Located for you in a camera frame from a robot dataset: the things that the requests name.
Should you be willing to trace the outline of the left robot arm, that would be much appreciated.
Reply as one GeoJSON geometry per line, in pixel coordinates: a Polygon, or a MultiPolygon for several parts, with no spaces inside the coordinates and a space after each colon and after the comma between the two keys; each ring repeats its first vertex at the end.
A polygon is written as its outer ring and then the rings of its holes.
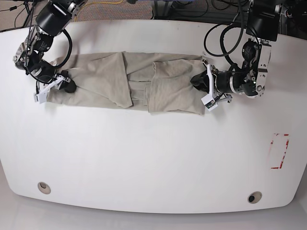
{"type": "Polygon", "coordinates": [[[230,68],[221,71],[203,60],[206,70],[190,81],[194,88],[206,92],[201,101],[208,111],[215,109],[220,102],[230,103],[233,94],[244,94],[252,99],[263,95],[271,58],[270,43],[277,40],[282,4],[281,0],[252,0],[248,20],[244,22],[242,4],[238,3],[240,22],[227,22],[219,41],[220,56],[226,59],[230,68]],[[243,33],[251,36],[242,47],[241,67],[229,56],[234,49],[227,51],[224,46],[224,37],[233,28],[240,28],[240,38],[243,33]]]}

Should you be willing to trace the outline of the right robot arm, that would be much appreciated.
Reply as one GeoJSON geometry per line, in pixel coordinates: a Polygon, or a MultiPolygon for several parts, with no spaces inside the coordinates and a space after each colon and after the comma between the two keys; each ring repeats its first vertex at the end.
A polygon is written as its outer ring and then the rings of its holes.
{"type": "Polygon", "coordinates": [[[24,70],[36,80],[34,99],[42,104],[52,88],[68,93],[76,91],[76,84],[66,70],[59,71],[69,60],[72,39],[65,29],[86,4],[85,0],[49,0],[31,25],[27,38],[19,46],[13,61],[18,69],[24,70]],[[43,59],[50,50],[54,38],[63,33],[69,43],[66,57],[61,63],[52,65],[43,59]]]}

